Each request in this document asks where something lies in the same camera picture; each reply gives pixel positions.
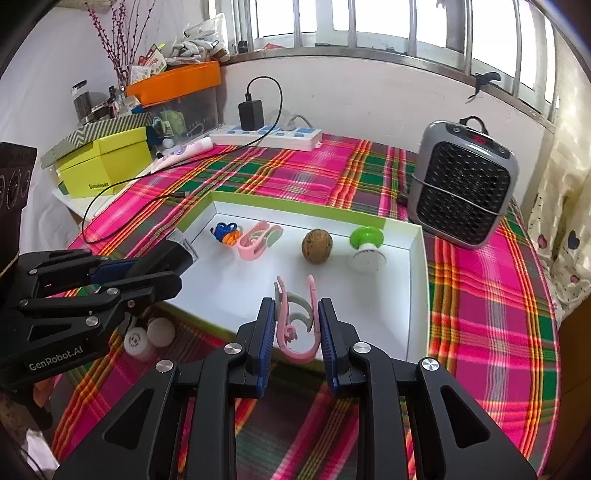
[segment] white wall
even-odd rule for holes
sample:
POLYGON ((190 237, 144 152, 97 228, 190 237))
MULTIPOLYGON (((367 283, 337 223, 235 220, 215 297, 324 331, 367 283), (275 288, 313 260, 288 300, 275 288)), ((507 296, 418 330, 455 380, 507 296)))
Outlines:
MULTIPOLYGON (((158 0, 138 54, 174 37, 188 23, 201 21, 194 3, 158 0)), ((108 30, 110 16, 102 20, 108 30)), ((41 157, 76 128, 70 89, 81 80, 88 80, 91 92, 105 95, 116 85, 88 13, 54 8, 23 42, 0 79, 0 141, 36 147, 41 157)), ((23 211, 21 251, 65 248, 77 235, 70 213, 51 195, 53 187, 37 163, 23 211)))
MULTIPOLYGON (((220 110, 225 123, 238 124, 238 103, 257 75, 276 78, 284 109, 304 115, 316 128, 417 152, 425 127, 435 120, 481 117, 490 134, 519 162, 515 199, 521 203, 538 160, 544 127, 505 102, 464 83, 402 65, 344 57, 290 57, 246 61, 222 69, 220 110)), ((279 93, 270 80, 251 86, 272 124, 279 93)))

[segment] pink hair clip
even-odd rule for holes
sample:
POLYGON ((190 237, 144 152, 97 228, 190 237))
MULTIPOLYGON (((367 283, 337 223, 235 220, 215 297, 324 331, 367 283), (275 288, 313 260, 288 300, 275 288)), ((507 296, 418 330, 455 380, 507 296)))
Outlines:
POLYGON ((277 343, 283 354, 295 364, 307 364, 316 357, 316 352, 320 346, 320 319, 318 317, 318 297, 316 294, 316 284, 314 277, 308 277, 308 287, 310 288, 310 305, 298 295, 288 292, 281 277, 277 277, 275 283, 275 308, 277 312, 277 343), (296 303, 304 307, 309 317, 303 314, 290 314, 289 303, 296 303), (297 340, 296 328, 291 324, 293 320, 301 320, 306 324, 307 330, 314 328, 314 345, 303 353, 294 352, 287 346, 292 340, 297 340))
POLYGON ((243 260, 256 260, 282 235, 283 228, 279 225, 270 225, 269 222, 261 220, 238 239, 236 244, 238 254, 243 260))

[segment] orange box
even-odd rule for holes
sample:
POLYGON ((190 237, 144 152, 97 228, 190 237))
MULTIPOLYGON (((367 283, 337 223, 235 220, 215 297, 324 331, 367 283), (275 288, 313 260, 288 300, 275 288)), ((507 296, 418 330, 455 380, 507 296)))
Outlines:
POLYGON ((189 93, 221 85, 222 75, 217 61, 178 67, 127 87, 127 95, 137 97, 147 107, 168 102, 189 93))

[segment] plaid blanket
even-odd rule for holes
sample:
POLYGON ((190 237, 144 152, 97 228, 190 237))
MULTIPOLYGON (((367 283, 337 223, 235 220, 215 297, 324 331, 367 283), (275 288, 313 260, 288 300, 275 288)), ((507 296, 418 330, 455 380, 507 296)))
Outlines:
MULTIPOLYGON (((89 238, 123 225, 146 202, 163 199, 118 235, 94 245, 115 258, 141 255, 164 238, 213 189, 252 193, 407 218, 415 155, 353 138, 325 135, 321 148, 298 152, 216 147, 214 157, 135 183, 95 219, 89 238)), ((456 376, 529 459, 543 468, 558 413, 560 369, 553 312, 540 265, 513 204, 490 243, 477 251, 425 233, 431 295, 430 355, 456 376)), ((81 248, 76 240, 72 248, 81 248)), ((221 340, 178 326, 160 358, 202 358, 221 340)), ((52 449, 63 460, 148 368, 124 355, 114 335, 103 359, 66 375, 73 385, 52 449)), ((238 477, 252 480, 353 479, 358 406, 331 398, 321 375, 277 364, 265 397, 236 402, 238 477)), ((407 455, 414 458, 410 434, 407 455)), ((183 449, 180 472, 184 466, 183 449)))

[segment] power strip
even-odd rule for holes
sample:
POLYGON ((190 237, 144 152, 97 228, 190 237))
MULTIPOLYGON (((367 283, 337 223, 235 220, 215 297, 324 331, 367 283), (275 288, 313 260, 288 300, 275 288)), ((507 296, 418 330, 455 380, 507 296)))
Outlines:
MULTIPOLYGON (((240 125, 227 127, 222 125, 209 134, 215 145, 246 145, 257 138, 261 138, 271 129, 271 126, 259 130, 243 130, 240 125)), ((320 146, 322 130, 314 128, 296 128, 285 132, 275 127, 269 136, 265 137, 257 147, 281 148, 282 150, 301 150, 311 152, 320 146)))

